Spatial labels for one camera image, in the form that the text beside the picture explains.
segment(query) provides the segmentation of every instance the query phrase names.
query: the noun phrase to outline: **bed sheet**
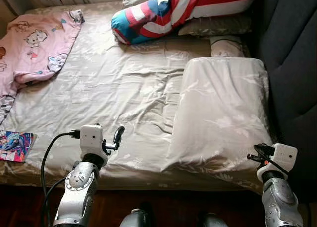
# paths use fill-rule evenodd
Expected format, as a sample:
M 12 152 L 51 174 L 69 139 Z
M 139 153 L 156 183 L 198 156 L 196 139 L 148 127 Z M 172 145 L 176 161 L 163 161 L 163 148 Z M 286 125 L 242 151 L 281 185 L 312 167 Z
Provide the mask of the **bed sheet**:
M 0 183 L 40 185 L 41 160 L 50 141 L 98 122 L 105 139 L 125 126 L 121 147 L 101 169 L 101 189 L 240 189 L 205 174 L 160 172 L 183 70 L 190 59 L 210 55 L 209 41 L 171 35 L 138 45 L 119 44 L 110 22 L 121 8 L 120 2 L 110 2 L 30 11 L 81 9 L 86 22 L 58 76 L 22 89 L 0 126 L 38 135 L 25 163 L 0 162 Z M 79 159 L 79 140 L 60 138 L 46 162 L 48 185 L 65 177 Z

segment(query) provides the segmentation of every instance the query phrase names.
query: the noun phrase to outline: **pink blanket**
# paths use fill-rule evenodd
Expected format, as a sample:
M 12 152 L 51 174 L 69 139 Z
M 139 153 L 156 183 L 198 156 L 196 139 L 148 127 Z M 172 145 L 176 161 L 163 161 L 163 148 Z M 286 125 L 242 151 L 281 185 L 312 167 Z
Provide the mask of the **pink blanket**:
M 22 15 L 0 40 L 0 124 L 18 89 L 59 72 L 84 22 L 80 10 Z

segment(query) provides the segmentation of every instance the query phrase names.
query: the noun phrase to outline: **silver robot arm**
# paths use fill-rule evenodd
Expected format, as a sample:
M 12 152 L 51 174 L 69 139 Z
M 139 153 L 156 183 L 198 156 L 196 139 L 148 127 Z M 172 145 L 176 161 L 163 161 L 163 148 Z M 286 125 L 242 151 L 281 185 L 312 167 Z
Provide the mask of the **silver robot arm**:
M 100 125 L 84 125 L 80 129 L 82 161 L 65 180 L 65 193 L 60 202 L 54 227 L 87 227 L 91 214 L 93 196 L 97 190 L 99 170 L 107 164 L 108 155 L 120 146 L 124 127 L 115 133 L 112 144 L 103 139 Z
M 288 172 L 293 168 L 297 149 L 284 144 L 254 146 L 259 156 L 248 159 L 260 162 L 257 176 L 263 185 L 262 203 L 267 227 L 303 227 L 303 219 L 297 210 L 298 199 L 288 182 Z

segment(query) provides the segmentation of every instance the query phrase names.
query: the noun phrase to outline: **dark gray headboard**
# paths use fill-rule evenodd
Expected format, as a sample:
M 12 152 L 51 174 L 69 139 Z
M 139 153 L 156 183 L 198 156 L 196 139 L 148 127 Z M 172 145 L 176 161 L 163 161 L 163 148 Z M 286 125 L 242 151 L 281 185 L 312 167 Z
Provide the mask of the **dark gray headboard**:
M 299 151 L 291 185 L 299 195 L 309 187 L 315 195 L 317 0 L 256 0 L 253 21 L 248 45 L 269 73 L 273 126 L 280 142 Z

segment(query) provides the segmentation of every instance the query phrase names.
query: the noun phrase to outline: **book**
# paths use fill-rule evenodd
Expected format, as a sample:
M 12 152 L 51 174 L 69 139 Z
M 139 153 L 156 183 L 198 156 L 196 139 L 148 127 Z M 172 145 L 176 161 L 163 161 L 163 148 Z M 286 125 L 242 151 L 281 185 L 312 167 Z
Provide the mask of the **book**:
M 0 130 L 0 160 L 24 162 L 36 134 Z

